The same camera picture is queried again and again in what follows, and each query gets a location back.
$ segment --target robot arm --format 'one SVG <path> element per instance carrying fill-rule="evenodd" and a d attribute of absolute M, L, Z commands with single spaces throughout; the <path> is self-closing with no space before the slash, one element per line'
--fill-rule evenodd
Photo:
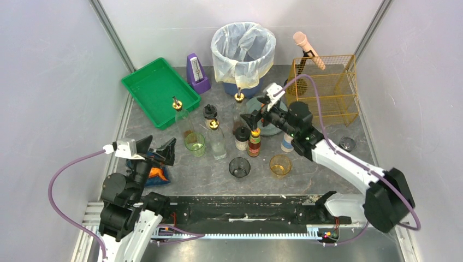
<path fill-rule="evenodd" d="M 258 98 L 263 104 L 261 109 L 254 110 L 251 114 L 243 114 L 241 117 L 253 130 L 257 128 L 258 121 L 263 121 L 264 126 L 273 124 L 292 136 L 291 144 L 299 155 L 333 170 L 357 187 L 365 196 L 360 203 L 357 200 L 357 211 L 363 209 L 366 219 L 376 229 L 385 233 L 389 232 L 409 213 L 409 210 L 388 186 L 370 173 L 375 172 L 390 182 L 414 208 L 413 197 L 403 173 L 395 168 L 385 171 L 365 163 L 342 151 L 330 140 L 327 141 L 323 134 L 312 125 L 313 115 L 308 110 L 307 104 L 293 102 L 289 105 L 287 112 L 280 109 L 280 98 L 284 94 L 281 89 L 281 86 L 271 84 L 266 89 L 267 96 Z M 350 208 L 339 208 L 337 199 L 339 196 L 334 194 L 324 203 L 331 215 L 352 216 L 356 213 L 355 210 L 350 211 Z"/>
<path fill-rule="evenodd" d="M 148 156 L 153 136 L 137 142 L 121 139 L 113 143 L 117 157 L 130 159 L 128 175 L 113 173 L 103 182 L 99 232 L 106 244 L 106 258 L 100 251 L 98 261 L 137 262 L 141 260 L 154 230 L 163 217 L 168 217 L 168 197 L 143 189 L 151 168 L 173 165 L 176 139 L 172 138 Z"/>

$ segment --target white wall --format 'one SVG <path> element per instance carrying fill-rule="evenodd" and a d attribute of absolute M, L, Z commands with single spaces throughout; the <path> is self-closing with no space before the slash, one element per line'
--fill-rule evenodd
<path fill-rule="evenodd" d="M 303 31 L 319 55 L 352 54 L 381 0 L 100 0 L 135 67 L 158 57 L 176 67 L 196 53 L 212 65 L 211 40 L 222 26 L 252 21 L 277 40 L 275 64 L 301 57 L 293 34 Z"/>
<path fill-rule="evenodd" d="M 86 0 L 1 1 L 0 21 L 1 261 L 69 261 L 78 230 L 51 208 L 48 183 L 113 141 L 128 71 Z M 58 178 L 64 213 L 82 221 L 107 161 Z"/>
<path fill-rule="evenodd" d="M 423 261 L 461 261 L 461 2 L 394 1 L 357 64 L 361 105 L 382 167 L 406 175 Z"/>

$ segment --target clear glass cup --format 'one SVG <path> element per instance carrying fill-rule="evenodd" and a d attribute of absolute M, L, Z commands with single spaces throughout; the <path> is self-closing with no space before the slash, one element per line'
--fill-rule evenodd
<path fill-rule="evenodd" d="M 206 141 L 204 136 L 196 132 L 187 135 L 185 138 L 185 146 L 195 157 L 201 157 L 206 152 Z"/>
<path fill-rule="evenodd" d="M 234 177 L 242 178 L 249 174 L 249 171 L 251 171 L 251 165 L 246 159 L 237 157 L 228 164 L 228 171 L 230 171 L 230 174 Z"/>
<path fill-rule="evenodd" d="M 278 177 L 286 176 L 291 171 L 291 167 L 291 160 L 283 154 L 278 154 L 270 160 L 270 170 Z"/>

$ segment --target wire basket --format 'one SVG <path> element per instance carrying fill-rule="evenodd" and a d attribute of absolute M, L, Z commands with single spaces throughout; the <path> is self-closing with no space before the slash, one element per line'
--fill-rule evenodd
<path fill-rule="evenodd" d="M 316 65 L 320 65 L 320 60 L 326 66 L 324 70 Z M 354 122 L 359 115 L 354 55 L 295 58 L 288 81 L 301 74 L 311 76 L 317 85 L 325 125 L 348 126 Z M 319 124 L 317 100 L 309 79 L 298 79 L 289 86 L 286 100 L 288 104 L 294 101 L 306 103 L 313 114 L 313 124 Z"/>

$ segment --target plate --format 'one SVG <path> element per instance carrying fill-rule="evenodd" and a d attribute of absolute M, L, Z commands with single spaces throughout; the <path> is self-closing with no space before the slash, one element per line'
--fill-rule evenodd
<path fill-rule="evenodd" d="M 246 103 L 248 114 L 252 113 L 252 111 L 254 111 L 254 110 L 260 110 L 260 108 L 262 107 L 262 104 L 259 101 L 257 101 L 258 97 L 259 96 L 253 97 L 252 99 L 250 99 Z M 288 108 L 286 107 L 286 105 L 283 102 L 280 102 L 280 109 L 283 109 L 284 111 L 288 111 Z M 276 135 L 279 132 L 281 132 L 281 130 L 279 128 L 275 127 L 273 124 L 269 124 L 268 126 L 263 127 L 261 121 L 259 121 L 259 123 L 257 123 L 257 127 L 260 128 L 260 135 L 265 135 L 265 136 Z"/>

